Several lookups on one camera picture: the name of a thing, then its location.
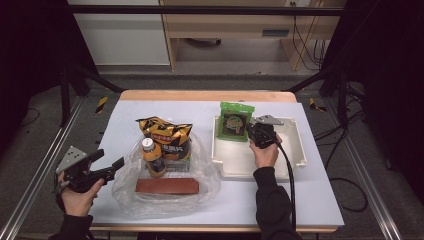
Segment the orange juice bottle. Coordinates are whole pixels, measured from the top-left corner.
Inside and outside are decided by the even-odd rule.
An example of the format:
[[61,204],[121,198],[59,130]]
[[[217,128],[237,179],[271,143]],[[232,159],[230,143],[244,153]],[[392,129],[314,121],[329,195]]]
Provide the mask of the orange juice bottle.
[[141,142],[143,160],[146,162],[150,176],[160,178],[166,173],[166,164],[162,158],[161,146],[151,138]]

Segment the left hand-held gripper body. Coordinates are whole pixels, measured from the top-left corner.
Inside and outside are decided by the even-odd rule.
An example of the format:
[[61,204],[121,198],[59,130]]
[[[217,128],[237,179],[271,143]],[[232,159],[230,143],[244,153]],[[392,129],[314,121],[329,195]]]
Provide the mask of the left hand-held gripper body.
[[93,163],[88,162],[89,155],[70,146],[56,168],[58,174],[64,173],[63,180],[74,192],[85,193],[100,179],[98,177],[100,170],[90,170]]

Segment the green snack packet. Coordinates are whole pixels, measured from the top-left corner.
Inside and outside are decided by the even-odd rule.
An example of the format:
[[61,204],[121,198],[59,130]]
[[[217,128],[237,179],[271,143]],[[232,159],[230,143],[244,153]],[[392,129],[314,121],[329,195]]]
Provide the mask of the green snack packet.
[[217,137],[223,140],[245,142],[246,126],[250,123],[254,106],[221,102]]

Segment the white plastic tray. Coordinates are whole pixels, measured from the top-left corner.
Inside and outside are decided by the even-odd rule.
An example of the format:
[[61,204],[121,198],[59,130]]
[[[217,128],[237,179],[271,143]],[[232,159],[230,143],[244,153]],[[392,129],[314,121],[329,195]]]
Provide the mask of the white plastic tray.
[[[292,171],[307,165],[302,141],[294,118],[278,117],[281,125],[275,125],[276,133],[282,139],[282,148],[291,164]],[[227,179],[252,179],[256,170],[255,158],[249,142],[222,140],[217,137],[219,117],[214,119],[212,159],[221,175]]]

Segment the black frame bar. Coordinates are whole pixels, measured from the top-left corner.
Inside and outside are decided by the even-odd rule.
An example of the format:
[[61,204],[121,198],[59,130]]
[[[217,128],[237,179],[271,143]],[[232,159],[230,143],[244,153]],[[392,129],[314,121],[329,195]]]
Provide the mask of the black frame bar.
[[80,14],[187,14],[187,15],[282,15],[342,16],[340,8],[242,7],[242,6],[132,6],[132,5],[69,5],[65,11]]

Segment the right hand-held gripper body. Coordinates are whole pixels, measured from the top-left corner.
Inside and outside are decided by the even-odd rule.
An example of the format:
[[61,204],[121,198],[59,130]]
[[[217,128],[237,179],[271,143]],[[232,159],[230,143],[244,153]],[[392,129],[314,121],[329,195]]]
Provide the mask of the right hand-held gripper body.
[[256,147],[265,149],[277,140],[275,125],[283,125],[283,122],[271,115],[253,117],[246,126],[248,137]]

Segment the black yellow chips bag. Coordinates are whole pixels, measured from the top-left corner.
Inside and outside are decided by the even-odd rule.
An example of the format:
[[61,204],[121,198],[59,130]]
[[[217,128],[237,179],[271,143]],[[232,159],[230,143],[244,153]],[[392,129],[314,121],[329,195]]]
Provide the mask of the black yellow chips bag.
[[172,172],[188,172],[191,158],[191,124],[174,124],[157,116],[137,119],[145,137],[157,142],[167,168]]

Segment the yellow black tape piece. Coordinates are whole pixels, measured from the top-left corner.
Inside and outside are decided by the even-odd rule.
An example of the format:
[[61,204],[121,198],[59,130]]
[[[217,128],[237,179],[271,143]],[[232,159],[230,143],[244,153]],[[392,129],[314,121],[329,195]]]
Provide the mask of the yellow black tape piece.
[[108,100],[107,96],[101,97],[101,99],[99,100],[99,103],[96,107],[95,113],[101,113],[102,112],[107,100]]
[[324,106],[318,106],[315,103],[315,100],[313,98],[309,98],[309,106],[310,106],[310,109],[312,109],[312,110],[317,110],[317,111],[320,111],[320,112],[327,112],[327,108],[324,107]]

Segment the reddish brown box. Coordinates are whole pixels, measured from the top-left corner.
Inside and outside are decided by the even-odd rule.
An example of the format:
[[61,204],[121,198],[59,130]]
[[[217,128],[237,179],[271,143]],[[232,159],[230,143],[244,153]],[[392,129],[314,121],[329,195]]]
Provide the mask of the reddish brown box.
[[199,183],[194,178],[139,179],[136,192],[150,194],[197,194]]

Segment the black curtain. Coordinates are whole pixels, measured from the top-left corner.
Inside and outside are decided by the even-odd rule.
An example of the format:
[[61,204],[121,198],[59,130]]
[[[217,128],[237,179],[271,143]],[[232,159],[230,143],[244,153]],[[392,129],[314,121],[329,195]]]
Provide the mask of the black curtain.
[[68,0],[0,0],[0,154],[10,145],[34,95],[59,84],[63,60],[95,73],[71,13],[45,10]]
[[346,0],[324,66],[365,88],[386,154],[424,204],[424,0]]

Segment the white cabinet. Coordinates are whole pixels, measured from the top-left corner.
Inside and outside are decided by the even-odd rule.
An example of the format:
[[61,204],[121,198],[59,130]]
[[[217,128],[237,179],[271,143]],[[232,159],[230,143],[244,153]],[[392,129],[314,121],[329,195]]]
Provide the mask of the white cabinet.
[[160,14],[75,14],[96,65],[168,65]]

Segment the person's left hand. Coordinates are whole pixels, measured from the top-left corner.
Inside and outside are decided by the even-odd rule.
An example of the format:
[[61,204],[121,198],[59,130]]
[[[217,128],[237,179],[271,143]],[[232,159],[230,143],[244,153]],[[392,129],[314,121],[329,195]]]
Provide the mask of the person's left hand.
[[103,179],[99,179],[85,193],[78,193],[65,187],[61,192],[61,198],[64,203],[65,213],[70,216],[86,217],[90,211],[94,199],[104,183]]

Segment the person's right hand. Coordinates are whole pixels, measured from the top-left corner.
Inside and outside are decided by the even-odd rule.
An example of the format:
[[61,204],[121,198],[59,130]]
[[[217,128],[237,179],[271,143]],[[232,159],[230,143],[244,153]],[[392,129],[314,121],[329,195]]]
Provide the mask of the person's right hand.
[[274,167],[279,155],[279,147],[276,143],[261,149],[257,147],[253,140],[250,141],[250,149],[253,151],[255,165],[257,168]]

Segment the clear plastic bag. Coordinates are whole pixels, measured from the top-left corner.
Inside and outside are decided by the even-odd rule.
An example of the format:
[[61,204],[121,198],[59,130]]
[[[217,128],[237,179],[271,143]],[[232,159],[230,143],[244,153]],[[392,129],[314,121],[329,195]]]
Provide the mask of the clear plastic bag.
[[124,166],[117,171],[112,196],[122,211],[133,218],[147,215],[187,214],[213,199],[221,189],[219,174],[201,139],[191,138],[191,160],[188,172],[167,172],[161,180],[193,178],[199,183],[195,194],[142,193],[136,191],[138,180],[152,180],[142,157],[140,137],[125,157]]

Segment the aluminium rail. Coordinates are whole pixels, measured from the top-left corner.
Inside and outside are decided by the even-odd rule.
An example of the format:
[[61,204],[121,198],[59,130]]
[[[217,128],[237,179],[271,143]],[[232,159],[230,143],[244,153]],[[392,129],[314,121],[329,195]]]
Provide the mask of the aluminium rail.
[[363,202],[359,209],[350,209],[344,206],[341,206],[341,208],[350,213],[371,213],[372,216],[368,220],[363,220],[363,223],[367,225],[377,224],[384,240],[402,240],[397,225],[349,136],[349,125],[355,119],[363,117],[363,110],[355,100],[349,100],[342,104],[341,109],[338,109],[334,99],[325,98],[325,103],[335,124],[341,126],[340,141],[355,175],[351,184],[360,192]]
[[9,217],[3,228],[0,230],[0,240],[14,240],[23,221],[28,215],[29,210],[32,207],[42,185],[55,160],[63,146],[65,139],[67,138],[75,119],[77,118],[81,106],[84,103],[84,97],[76,97],[74,104],[71,108],[70,116],[65,121],[64,125],[58,129],[58,132],[50,144],[46,154],[44,155],[38,169],[33,175],[30,183],[28,184],[24,194],[14,209],[12,215]]

